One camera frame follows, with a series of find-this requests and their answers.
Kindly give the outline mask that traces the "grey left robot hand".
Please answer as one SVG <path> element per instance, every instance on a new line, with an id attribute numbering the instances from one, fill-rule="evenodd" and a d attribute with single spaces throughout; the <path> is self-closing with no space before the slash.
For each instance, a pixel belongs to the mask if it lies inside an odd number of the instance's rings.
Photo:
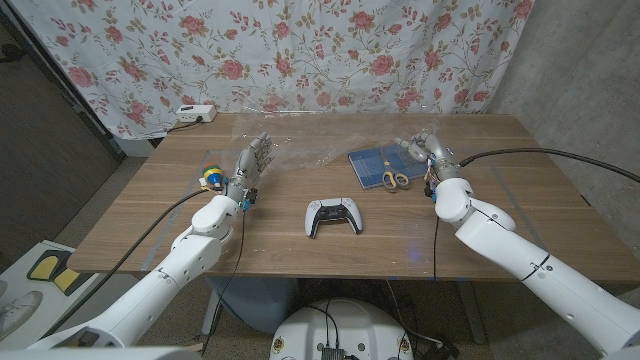
<path id="1" fill-rule="evenodd" d="M 271 137 L 266 132 L 260 134 L 242 150 L 227 185 L 227 197 L 240 202 L 245 192 L 257 185 L 262 172 L 272 160 L 271 150 Z"/>

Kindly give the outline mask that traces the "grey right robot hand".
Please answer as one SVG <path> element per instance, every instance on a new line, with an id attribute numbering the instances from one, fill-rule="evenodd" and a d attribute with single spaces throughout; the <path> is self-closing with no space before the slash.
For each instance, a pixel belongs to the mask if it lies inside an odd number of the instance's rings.
<path id="1" fill-rule="evenodd" d="M 395 143 L 404 148 L 416 161 L 430 164 L 440 181 L 460 178 L 460 165 L 452 151 L 434 134 L 422 132 L 409 140 L 395 138 Z"/>

